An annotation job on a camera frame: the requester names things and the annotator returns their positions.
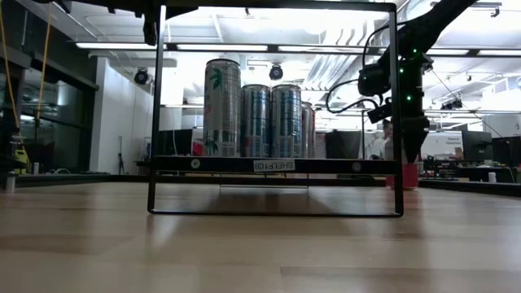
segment yellow rope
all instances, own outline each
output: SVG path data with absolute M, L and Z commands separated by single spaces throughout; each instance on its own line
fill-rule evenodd
M 48 16 L 48 19 L 47 19 L 46 48 L 45 48 L 45 50 L 43 52 L 42 82 L 40 84 L 40 97 L 38 98 L 38 108 L 37 108 L 37 114 L 36 114 L 37 120 L 40 120 L 40 111 L 41 111 L 41 108 L 42 108 L 43 89 L 44 89 L 44 82 L 45 82 L 45 77 L 46 77 L 47 49 L 49 49 L 50 18 L 51 18 L 50 10 L 51 10 L 51 8 L 52 8 L 52 4 L 49 3 L 49 16 Z
M 16 113 L 15 97 L 13 95 L 13 87 L 11 84 L 11 74 L 9 74 L 9 59 L 7 58 L 7 46 L 6 46 L 6 30 L 4 29 L 4 26 L 3 26 L 3 11 L 2 11 L 1 3 L 0 3 L 0 27 L 2 29 L 3 57 L 4 57 L 4 60 L 6 61 L 7 86 L 9 87 L 9 97 L 11 98 L 11 105 L 12 105 L 12 110 L 13 110 L 13 116 L 15 117 L 16 128 L 20 129 L 20 122 L 18 121 L 18 115 Z

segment aluminum can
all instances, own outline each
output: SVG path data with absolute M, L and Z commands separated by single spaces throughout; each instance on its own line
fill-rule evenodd
M 214 59 L 204 72 L 203 153 L 240 156 L 241 71 L 228 59 Z
M 311 103 L 302 103 L 302 157 L 315 158 L 315 111 Z
M 269 96 L 266 85 L 245 85 L 241 97 L 241 156 L 269 157 Z
M 271 157 L 302 156 L 302 100 L 297 85 L 277 85 L 271 91 Z

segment metal shelf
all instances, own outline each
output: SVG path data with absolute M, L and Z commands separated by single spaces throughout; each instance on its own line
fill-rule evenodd
M 158 155 L 152 163 L 155 165 L 156 171 L 191 173 L 396 174 L 396 161 L 384 160 L 304 160 Z
M 161 6 L 157 11 L 157 47 L 155 49 L 155 80 L 154 80 L 154 107 L 152 108 L 152 140 L 151 163 L 148 185 L 147 210 L 153 214 L 174 215 L 220 215 L 220 216 L 334 216 L 334 217 L 399 217 L 404 213 L 403 182 L 401 162 L 401 106 L 398 91 L 398 45 L 397 45 L 397 12 L 393 3 L 377 2 L 328 2 L 328 1 L 236 1 L 225 0 L 216 2 L 173 2 L 168 0 L 167 6 Z M 368 160 L 280 160 L 278 162 L 265 162 L 266 160 L 251 158 L 194 158 L 158 156 L 158 139 L 160 126 L 161 86 L 163 72 L 163 53 L 165 50 L 164 25 L 166 15 L 178 15 L 198 7 L 238 7 L 238 8 L 294 8 L 294 9 L 331 9 L 347 11 L 381 11 L 389 14 L 390 43 L 390 81 L 392 88 L 392 121 L 394 126 L 393 146 L 396 161 L 368 161 Z M 268 164 L 281 164 L 272 167 Z M 158 181 L 159 171 L 205 172 L 205 173 L 325 173 L 325 174 L 378 174 L 393 175 L 395 177 L 394 212 L 391 213 L 344 213 L 330 212 L 321 214 L 290 213 L 290 212 L 210 212 L 210 211 L 175 211 L 155 208 L 155 184 Z

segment glass wall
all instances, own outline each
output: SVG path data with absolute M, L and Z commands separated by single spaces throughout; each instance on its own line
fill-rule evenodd
M 12 64 L 10 71 L 13 98 L 15 103 L 18 104 L 17 96 L 22 70 Z M 3 65 L 0 65 L 0 154 L 11 156 L 11 137 L 17 133 L 18 129 L 13 115 L 13 106 L 7 85 L 7 71 Z
M 41 172 L 88 171 L 94 100 L 72 85 L 46 77 L 37 125 L 41 79 L 41 72 L 26 70 L 21 132 L 29 160 L 38 162 Z

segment person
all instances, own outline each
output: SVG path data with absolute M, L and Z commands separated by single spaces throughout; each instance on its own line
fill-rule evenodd
M 392 123 L 389 120 L 383 121 L 383 137 L 375 139 L 369 146 L 367 153 L 372 160 L 385 159 L 385 142 L 392 136 Z

